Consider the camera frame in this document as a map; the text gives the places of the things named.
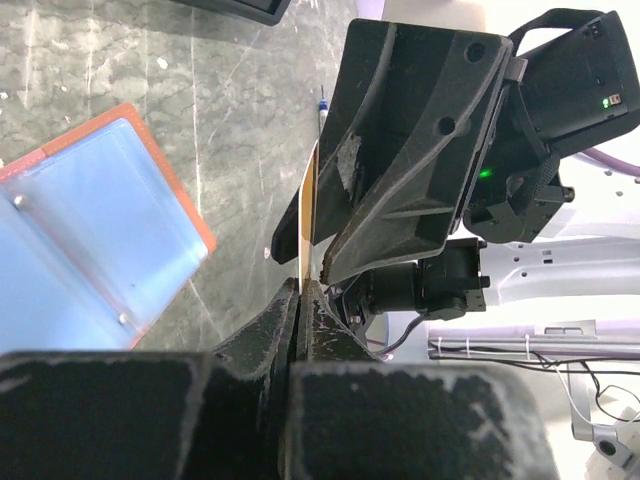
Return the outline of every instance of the metal rivet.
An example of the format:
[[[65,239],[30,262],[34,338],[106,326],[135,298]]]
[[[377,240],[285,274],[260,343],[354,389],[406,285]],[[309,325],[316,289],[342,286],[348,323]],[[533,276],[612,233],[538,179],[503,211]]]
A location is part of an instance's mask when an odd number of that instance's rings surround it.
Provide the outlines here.
[[[13,206],[16,208],[24,208],[27,204],[27,197],[24,195],[16,195],[13,199]]]

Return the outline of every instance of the purple cable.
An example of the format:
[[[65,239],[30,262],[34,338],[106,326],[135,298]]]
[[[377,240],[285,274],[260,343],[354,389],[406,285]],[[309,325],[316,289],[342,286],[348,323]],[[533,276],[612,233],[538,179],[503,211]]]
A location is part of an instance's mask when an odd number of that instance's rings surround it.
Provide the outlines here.
[[[639,166],[623,162],[619,158],[612,157],[611,155],[604,153],[596,148],[587,148],[582,153],[590,159],[595,160],[596,162],[601,163],[602,165],[605,165],[612,170],[624,173],[626,175],[631,175],[632,177],[640,177]]]

